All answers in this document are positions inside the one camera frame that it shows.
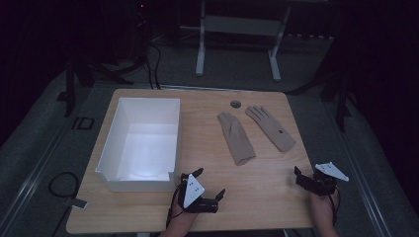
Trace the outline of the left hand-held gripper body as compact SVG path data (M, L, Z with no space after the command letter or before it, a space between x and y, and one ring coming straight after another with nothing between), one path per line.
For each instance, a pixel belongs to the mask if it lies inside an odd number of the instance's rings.
M205 191L206 189L193 174L182 174L178 204L189 213L217 213L218 199L203 198L202 194Z

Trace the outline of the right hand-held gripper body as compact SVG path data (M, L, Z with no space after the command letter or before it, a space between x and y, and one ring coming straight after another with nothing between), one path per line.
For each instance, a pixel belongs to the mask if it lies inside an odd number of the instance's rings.
M332 162L316 164L314 168L312 177L307 179L306 189L320 197L334 194L338 180L349 181L349 177Z

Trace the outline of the beige glove with dark button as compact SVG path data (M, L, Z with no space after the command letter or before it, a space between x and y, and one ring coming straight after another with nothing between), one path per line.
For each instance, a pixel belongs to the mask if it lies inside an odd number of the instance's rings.
M264 107L248 107L245 114L260 126L280 151L289 151L295 145L292 136Z

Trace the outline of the plain beige glove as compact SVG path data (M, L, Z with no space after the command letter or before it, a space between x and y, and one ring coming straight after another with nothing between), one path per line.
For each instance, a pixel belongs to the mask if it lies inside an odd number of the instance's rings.
M220 113L217 118L235 165L242 166L255 158L254 148L239 119L230 113Z

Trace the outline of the white storage box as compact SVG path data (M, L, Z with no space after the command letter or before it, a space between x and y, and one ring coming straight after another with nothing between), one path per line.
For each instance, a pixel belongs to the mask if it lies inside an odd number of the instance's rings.
M113 192L172 192L180 132L179 99L120 98L95 173Z

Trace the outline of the person's right hand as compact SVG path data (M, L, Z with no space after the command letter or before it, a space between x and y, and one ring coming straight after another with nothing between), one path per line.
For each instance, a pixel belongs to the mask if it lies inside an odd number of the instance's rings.
M314 193L309 194L310 214L316 227L333 227L334 211L337 207L338 195L320 197Z

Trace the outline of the person's left hand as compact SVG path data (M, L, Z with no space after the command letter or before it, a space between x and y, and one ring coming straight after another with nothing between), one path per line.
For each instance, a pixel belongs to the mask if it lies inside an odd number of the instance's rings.
M167 229L190 231L197 217L197 213L185 212L178 203L175 203L172 207L172 216Z

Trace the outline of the black tripod stand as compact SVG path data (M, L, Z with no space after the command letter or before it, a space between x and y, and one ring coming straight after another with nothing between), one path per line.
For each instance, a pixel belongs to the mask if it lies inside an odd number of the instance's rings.
M320 84L325 84L320 93L320 99L323 102L331 102L337 98L335 122L339 130L345 132L345 117L351 115L346 106L349 80L350 72L346 66L339 66L337 69L326 69L324 66L320 66L309 82L287 91L287 95L296 96Z
M122 75L132 72L139 67L140 65L135 62L129 67L111 70L103 64L88 57L87 55L80 53L74 54L66 63L65 90L61 92L57 97L59 102L64 102L66 105L64 116L68 118L75 107L75 78L78 78L83 86L92 87L95 80L91 75L91 70L94 69L112 81L115 81L119 84L131 85L132 82L124 79Z

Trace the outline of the grey tape strip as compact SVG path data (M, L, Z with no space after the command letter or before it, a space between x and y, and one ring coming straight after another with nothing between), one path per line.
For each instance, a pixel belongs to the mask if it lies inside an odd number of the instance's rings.
M85 209L87 207L88 202L79 198L68 198L64 204L70 207L77 207L81 209Z

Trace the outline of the power strip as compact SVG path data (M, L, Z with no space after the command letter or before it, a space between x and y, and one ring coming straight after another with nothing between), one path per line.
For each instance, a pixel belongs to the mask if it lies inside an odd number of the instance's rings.
M287 38L291 39L298 39L298 40L334 40L333 37L325 36L325 35L304 35L304 34L286 34Z

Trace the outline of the black rectangular floor frame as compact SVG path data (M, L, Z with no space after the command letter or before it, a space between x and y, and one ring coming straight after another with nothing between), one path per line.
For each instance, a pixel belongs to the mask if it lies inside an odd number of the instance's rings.
M90 130L93 128L94 123L95 120L93 118L77 117L71 128L76 130Z

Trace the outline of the white metal stand frame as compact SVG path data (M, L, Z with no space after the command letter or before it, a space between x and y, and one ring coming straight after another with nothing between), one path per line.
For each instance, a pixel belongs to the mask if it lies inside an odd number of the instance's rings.
M199 27L200 41L195 74L197 76L202 76L204 74L206 59L206 32L264 36L274 37L276 39L275 44L267 51L267 53L273 80L275 82L280 82L282 80L282 76L280 73L279 62L277 60L277 54L285 34L291 9L291 7L286 7L284 13L282 14L282 18L278 21L222 17L208 15L206 13L206 0L201 0Z

